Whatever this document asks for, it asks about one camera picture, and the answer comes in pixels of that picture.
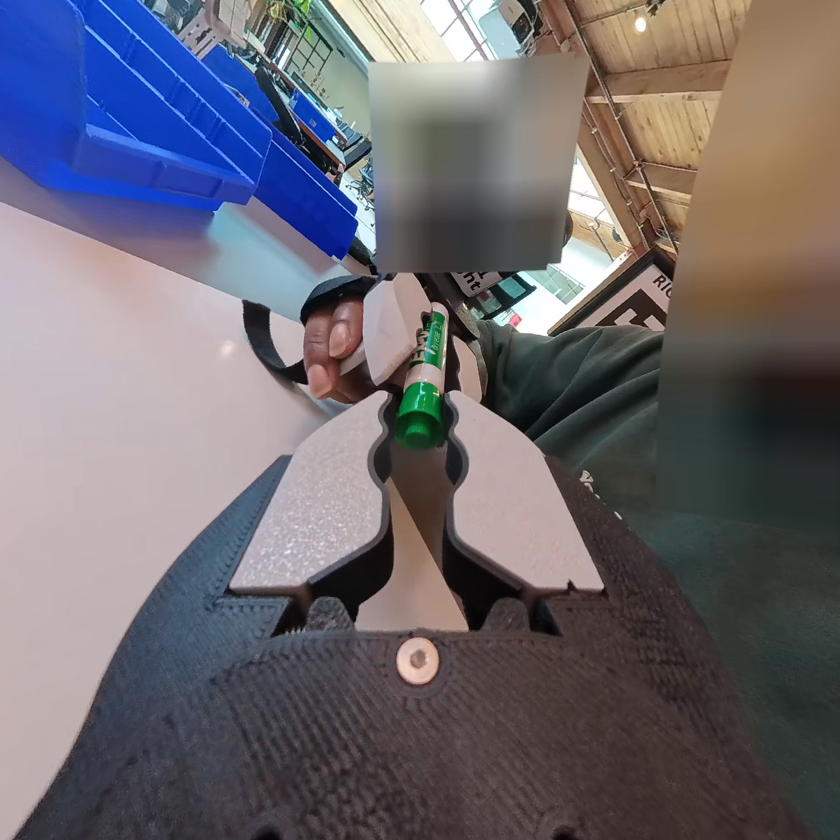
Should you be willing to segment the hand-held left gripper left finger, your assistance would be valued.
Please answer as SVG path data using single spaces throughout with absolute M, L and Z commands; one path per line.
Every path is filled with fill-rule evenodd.
M 388 428 L 376 392 L 310 434 L 288 459 L 230 580 L 237 595 L 364 602 L 393 570 Z

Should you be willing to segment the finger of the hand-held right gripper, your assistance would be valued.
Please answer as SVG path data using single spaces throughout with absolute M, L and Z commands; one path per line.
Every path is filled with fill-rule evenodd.
M 344 359 L 344 373 L 366 366 L 373 385 L 383 385 L 415 351 L 432 302 L 414 274 L 397 274 L 379 281 L 364 297 L 363 307 L 362 340 Z
M 487 392 L 488 373 L 480 342 L 464 341 L 455 335 L 448 340 L 447 392 L 462 392 L 482 403 Z

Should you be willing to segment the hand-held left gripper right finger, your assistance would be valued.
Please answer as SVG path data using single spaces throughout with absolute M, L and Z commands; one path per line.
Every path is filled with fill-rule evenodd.
M 447 394 L 446 403 L 453 491 L 445 526 L 455 559 L 528 605 L 570 591 L 602 593 L 602 577 L 542 451 L 468 395 Z

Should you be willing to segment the green whiteboard marker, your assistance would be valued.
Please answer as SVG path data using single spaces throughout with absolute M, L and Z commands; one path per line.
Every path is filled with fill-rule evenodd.
M 448 313 L 441 303 L 432 304 L 432 311 L 423 316 L 413 356 L 408 362 L 404 393 L 415 385 L 431 385 L 438 392 L 445 389 L 448 350 Z

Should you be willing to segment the green marker cap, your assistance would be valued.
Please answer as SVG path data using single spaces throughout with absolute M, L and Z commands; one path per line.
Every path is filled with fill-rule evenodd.
M 425 381 L 410 384 L 395 417 L 395 441 L 413 452 L 439 447 L 445 440 L 443 402 L 436 384 Z

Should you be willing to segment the white whiteboard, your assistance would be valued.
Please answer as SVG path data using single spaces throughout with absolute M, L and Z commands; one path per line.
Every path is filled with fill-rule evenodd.
M 165 570 L 330 412 L 236 297 L 2 205 L 1 834 L 46 791 Z

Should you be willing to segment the small blue storage bin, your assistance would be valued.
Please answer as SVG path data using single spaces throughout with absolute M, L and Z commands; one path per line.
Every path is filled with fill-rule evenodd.
M 356 203 L 277 128 L 269 131 L 256 198 L 323 253 L 343 259 L 358 232 Z

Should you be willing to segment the black framed sign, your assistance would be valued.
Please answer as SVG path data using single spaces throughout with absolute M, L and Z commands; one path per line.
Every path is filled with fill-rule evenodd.
M 663 332 L 676 270 L 675 259 L 654 247 L 639 257 L 618 259 L 611 274 L 577 300 L 549 330 L 634 326 Z

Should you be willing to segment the person's green sweatshirt torso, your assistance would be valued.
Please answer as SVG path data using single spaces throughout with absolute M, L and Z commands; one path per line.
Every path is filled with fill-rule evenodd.
M 839 835 L 838 535 L 677 513 L 608 499 L 577 478 L 660 558 L 735 678 L 764 757 L 817 838 Z

